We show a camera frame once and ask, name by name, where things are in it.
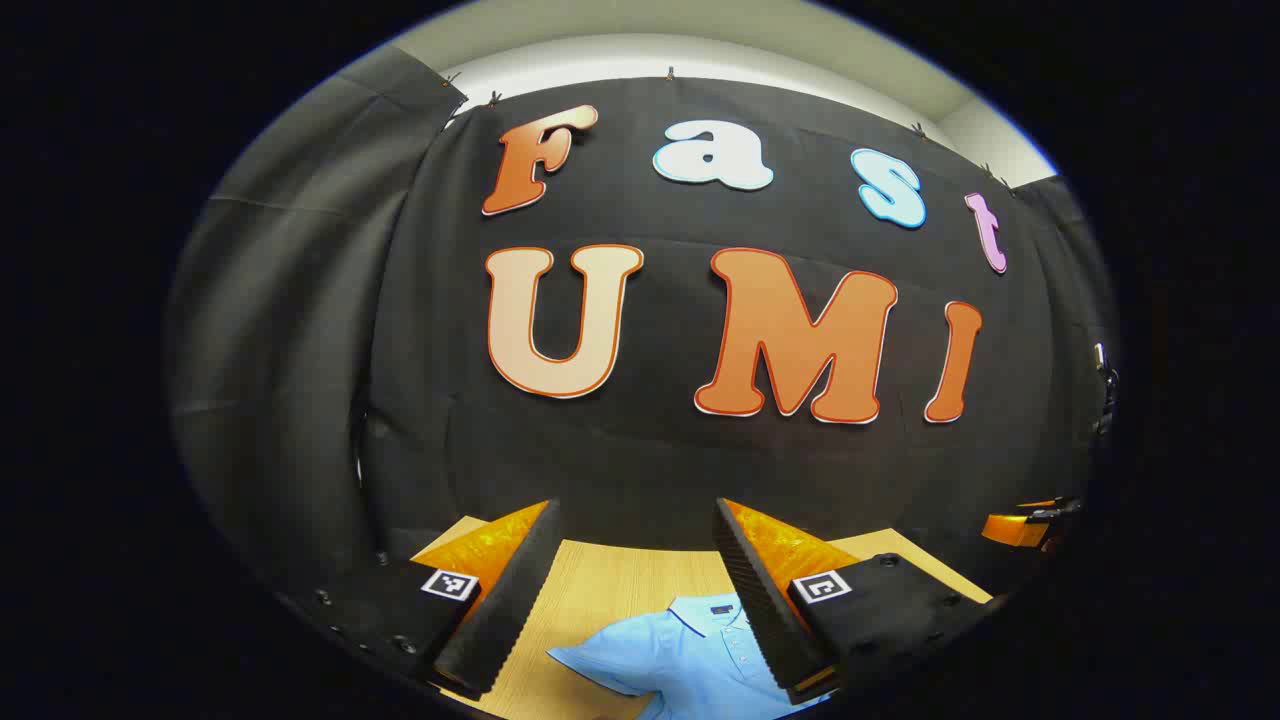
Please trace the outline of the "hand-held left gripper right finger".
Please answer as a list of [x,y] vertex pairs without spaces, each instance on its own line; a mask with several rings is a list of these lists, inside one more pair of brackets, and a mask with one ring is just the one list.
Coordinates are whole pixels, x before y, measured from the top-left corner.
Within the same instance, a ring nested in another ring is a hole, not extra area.
[[915,671],[998,609],[899,553],[852,556],[728,498],[713,539],[765,664],[796,705]]

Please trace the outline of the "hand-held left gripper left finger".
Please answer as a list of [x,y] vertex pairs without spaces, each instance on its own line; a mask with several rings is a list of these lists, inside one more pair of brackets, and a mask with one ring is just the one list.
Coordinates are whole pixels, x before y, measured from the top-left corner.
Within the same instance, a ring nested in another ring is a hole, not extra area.
[[493,689],[563,538],[556,498],[411,559],[378,560],[282,596],[305,623],[406,684]]

